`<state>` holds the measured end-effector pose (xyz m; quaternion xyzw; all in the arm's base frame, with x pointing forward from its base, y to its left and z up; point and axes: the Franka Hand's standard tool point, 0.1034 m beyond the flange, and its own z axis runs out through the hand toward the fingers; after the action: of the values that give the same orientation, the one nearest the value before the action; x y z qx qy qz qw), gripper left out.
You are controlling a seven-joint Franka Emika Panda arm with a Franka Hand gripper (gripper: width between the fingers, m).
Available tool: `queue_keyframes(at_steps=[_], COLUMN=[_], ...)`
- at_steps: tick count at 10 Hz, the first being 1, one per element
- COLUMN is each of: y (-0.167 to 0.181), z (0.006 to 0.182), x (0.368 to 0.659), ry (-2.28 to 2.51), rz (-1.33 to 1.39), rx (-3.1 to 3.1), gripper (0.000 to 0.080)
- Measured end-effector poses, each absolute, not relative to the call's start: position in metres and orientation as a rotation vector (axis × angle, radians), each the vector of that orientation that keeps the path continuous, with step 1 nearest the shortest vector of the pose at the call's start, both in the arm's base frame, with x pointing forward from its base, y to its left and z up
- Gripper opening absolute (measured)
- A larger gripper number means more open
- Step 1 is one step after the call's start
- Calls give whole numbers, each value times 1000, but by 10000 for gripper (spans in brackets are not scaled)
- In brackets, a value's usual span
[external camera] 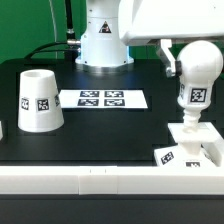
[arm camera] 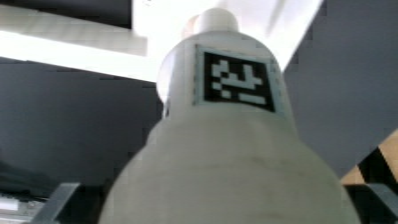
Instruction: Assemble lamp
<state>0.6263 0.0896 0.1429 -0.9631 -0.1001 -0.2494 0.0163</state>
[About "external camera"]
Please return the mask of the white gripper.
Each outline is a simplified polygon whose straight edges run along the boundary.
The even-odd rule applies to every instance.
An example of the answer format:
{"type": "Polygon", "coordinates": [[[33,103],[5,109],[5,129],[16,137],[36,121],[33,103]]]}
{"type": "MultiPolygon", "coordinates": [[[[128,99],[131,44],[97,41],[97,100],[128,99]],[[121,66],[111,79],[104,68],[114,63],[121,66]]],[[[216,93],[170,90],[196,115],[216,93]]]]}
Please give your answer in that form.
{"type": "Polygon", "coordinates": [[[128,46],[161,39],[157,56],[166,76],[178,77],[182,67],[170,51],[172,40],[223,37],[224,0],[121,0],[118,28],[121,41],[128,46]]]}

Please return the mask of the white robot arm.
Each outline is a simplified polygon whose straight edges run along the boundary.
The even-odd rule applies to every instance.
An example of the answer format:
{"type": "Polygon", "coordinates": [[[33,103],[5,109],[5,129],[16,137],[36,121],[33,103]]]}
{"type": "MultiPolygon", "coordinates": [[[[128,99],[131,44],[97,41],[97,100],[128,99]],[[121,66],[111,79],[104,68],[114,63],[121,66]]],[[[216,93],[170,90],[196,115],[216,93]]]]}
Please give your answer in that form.
{"type": "Polygon", "coordinates": [[[131,64],[130,46],[157,45],[166,74],[177,76],[174,43],[224,39],[224,0],[86,0],[86,13],[76,62],[96,72],[131,64]]]}

